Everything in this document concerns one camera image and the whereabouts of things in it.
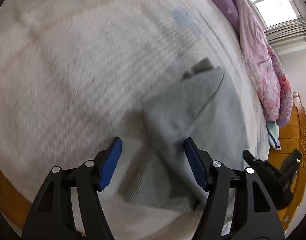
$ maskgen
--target white wall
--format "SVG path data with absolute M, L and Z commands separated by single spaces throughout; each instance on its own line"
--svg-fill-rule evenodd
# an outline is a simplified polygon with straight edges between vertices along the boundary
M 299 92 L 302 104 L 306 109 L 306 49 L 283 54 L 279 56 L 283 68 L 290 80 L 293 92 Z M 302 204 L 298 207 L 290 226 L 287 230 L 287 235 L 298 225 L 301 219 L 306 214 L 306 190 Z

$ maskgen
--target wooden headboard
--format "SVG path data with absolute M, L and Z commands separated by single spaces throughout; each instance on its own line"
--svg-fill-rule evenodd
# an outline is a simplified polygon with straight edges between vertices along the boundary
M 281 150 L 270 148 L 268 161 L 276 168 L 280 168 L 283 160 L 297 148 L 302 154 L 300 168 L 294 178 L 291 190 L 294 194 L 292 203 L 287 208 L 278 211 L 283 230 L 286 231 L 301 204 L 306 187 L 306 111 L 302 106 L 299 93 L 293 93 L 293 108 L 289 123 L 279 129 Z

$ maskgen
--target blue gripper pad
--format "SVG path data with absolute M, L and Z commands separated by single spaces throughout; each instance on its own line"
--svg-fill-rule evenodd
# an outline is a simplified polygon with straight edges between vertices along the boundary
M 116 138 L 114 145 L 111 147 L 111 151 L 107 156 L 105 163 L 101 168 L 101 177 L 98 182 L 98 188 L 104 190 L 106 186 L 111 182 L 113 173 L 115 171 L 117 162 L 122 153 L 122 140 Z
M 187 138 L 184 143 L 184 151 L 185 151 L 185 155 L 186 158 L 189 161 L 191 170 L 193 172 L 193 175 L 195 177 L 196 183 L 202 188 L 202 189 L 206 189 L 207 187 L 207 182 L 206 182 L 206 169 L 200 159 L 200 157 L 198 156 L 197 153 L 197 148 L 195 146 L 195 144 L 193 145 L 193 140 L 192 138 Z

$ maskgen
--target gray garment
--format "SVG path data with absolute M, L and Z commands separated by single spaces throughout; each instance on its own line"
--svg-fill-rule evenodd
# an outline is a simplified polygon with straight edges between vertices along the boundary
M 203 65 L 207 69 L 208 61 L 193 69 L 203 70 Z M 146 101 L 143 107 L 152 147 L 128 191 L 128 202 L 191 211 L 197 201 L 206 201 L 207 194 L 196 184 L 182 147 L 187 137 L 214 160 L 243 169 L 242 153 L 248 143 L 242 106 L 223 68 L 186 79 Z

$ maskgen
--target white bed sheet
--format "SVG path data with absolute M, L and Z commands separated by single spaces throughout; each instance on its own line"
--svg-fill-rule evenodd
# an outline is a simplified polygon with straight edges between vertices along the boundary
M 122 196 L 149 147 L 140 103 L 205 57 L 231 75 L 249 150 L 266 159 L 266 124 L 238 38 L 211 0 L 6 0 L 0 169 L 32 201 L 53 166 L 77 167 L 119 136 L 122 156 L 99 195 L 115 239 L 190 239 L 199 212 L 128 205 Z M 83 230 L 76 198 L 73 208 Z

